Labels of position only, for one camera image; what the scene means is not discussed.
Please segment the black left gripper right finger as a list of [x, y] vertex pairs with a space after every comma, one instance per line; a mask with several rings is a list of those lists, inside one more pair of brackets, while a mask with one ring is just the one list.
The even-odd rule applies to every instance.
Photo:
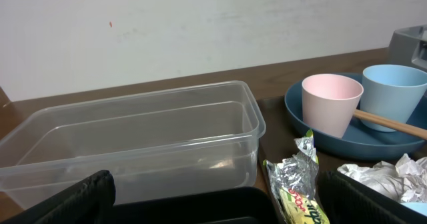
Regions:
[[317, 191], [331, 223], [426, 224], [425, 215], [337, 171], [321, 172]]

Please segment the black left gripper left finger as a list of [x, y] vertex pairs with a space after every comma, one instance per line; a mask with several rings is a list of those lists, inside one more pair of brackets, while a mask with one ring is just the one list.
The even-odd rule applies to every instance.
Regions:
[[112, 210], [115, 193], [113, 175], [101, 170], [3, 224], [102, 223]]

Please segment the foil snack wrapper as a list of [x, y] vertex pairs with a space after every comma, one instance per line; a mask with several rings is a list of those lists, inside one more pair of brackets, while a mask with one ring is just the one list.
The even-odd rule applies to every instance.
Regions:
[[298, 153], [292, 157], [280, 163], [263, 161], [274, 199], [286, 223], [327, 224], [330, 221], [315, 199], [319, 163], [313, 131], [308, 130], [294, 143]]

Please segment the white paper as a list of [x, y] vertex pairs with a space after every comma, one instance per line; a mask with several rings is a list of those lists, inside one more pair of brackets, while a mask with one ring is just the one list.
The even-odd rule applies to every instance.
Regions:
[[344, 164], [337, 171], [399, 202], [426, 202], [426, 158], [417, 161], [404, 154], [398, 162], [381, 161], [373, 167]]

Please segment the light blue rice bowl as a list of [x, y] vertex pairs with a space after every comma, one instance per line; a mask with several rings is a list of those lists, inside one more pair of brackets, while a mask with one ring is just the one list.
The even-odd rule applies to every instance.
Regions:
[[423, 215], [427, 216], [427, 203], [423, 202], [406, 202], [402, 203], [403, 206]]

